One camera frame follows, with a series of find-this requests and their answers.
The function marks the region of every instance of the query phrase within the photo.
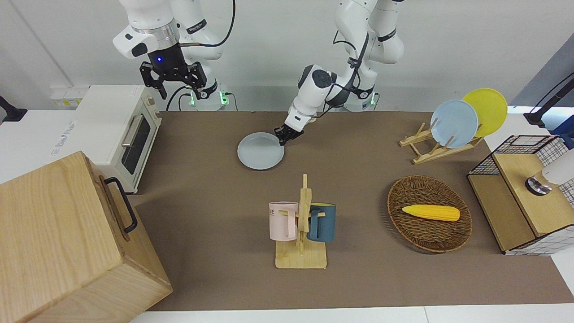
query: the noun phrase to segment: yellow plate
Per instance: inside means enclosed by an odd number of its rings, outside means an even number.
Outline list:
[[[476,137],[487,136],[498,130],[506,120],[508,104],[504,96],[493,89],[476,89],[463,98],[476,111],[478,123]]]

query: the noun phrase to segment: yellow corn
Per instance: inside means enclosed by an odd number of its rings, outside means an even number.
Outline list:
[[[460,211],[456,207],[444,205],[414,204],[402,208],[413,216],[429,220],[458,221]]]

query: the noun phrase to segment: table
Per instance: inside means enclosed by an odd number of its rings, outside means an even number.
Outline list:
[[[485,144],[410,163],[412,151],[397,142],[430,116],[327,114],[288,144],[277,167],[252,171],[239,162],[237,144],[272,131],[285,113],[165,113],[140,191],[130,197],[174,288],[152,310],[572,302],[549,257],[500,253],[466,179],[488,155]],[[303,172],[315,202],[338,205],[336,240],[327,245],[326,270],[278,270],[267,203],[295,201]],[[444,181],[467,203],[474,228],[463,248],[429,255],[393,231],[386,196],[413,174]]]

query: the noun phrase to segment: mug rack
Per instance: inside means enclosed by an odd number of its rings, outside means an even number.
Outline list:
[[[303,188],[300,190],[299,211],[295,214],[297,238],[292,241],[275,241],[275,267],[280,269],[325,269],[327,250],[325,243],[307,239],[312,192],[307,187],[307,174],[303,174]]]

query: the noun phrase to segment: wooden mug stand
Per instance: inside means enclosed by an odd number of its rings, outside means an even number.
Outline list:
[[[431,160],[435,160],[435,159],[439,159],[445,156],[449,156],[449,155],[453,155],[455,153],[459,153],[459,152],[463,152],[466,150],[469,150],[471,148],[476,147],[476,145],[478,145],[483,139],[484,137],[474,137],[468,144],[459,147],[459,148],[447,148],[448,145],[450,145],[450,143],[452,142],[452,140],[455,139],[454,136],[452,136],[447,143],[443,146],[440,143],[436,143],[436,145],[431,149],[431,151],[429,151],[428,153],[425,154],[421,154],[420,151],[418,151],[417,147],[414,146],[414,144],[416,143],[421,143],[423,141],[427,141],[427,140],[433,140],[434,138],[432,136],[431,130],[432,128],[434,128],[434,126],[436,125],[436,122],[439,119],[435,119],[432,123],[432,125],[430,125],[430,128],[427,130],[422,130],[425,126],[425,123],[423,122],[421,124],[421,126],[419,127],[417,133],[415,133],[414,135],[408,137],[405,136],[405,138],[401,141],[399,141],[399,145],[401,147],[404,146],[410,146],[414,153],[417,154],[417,157],[415,157],[413,159],[413,164],[422,164],[422,163],[426,163],[426,162],[430,162]]]
[[[296,213],[297,238],[292,241],[275,241],[275,267],[280,269],[325,269],[327,250],[325,243],[307,239],[309,232],[309,212],[311,209],[311,189],[307,187],[307,174],[303,174],[303,188],[300,191],[299,212]]]

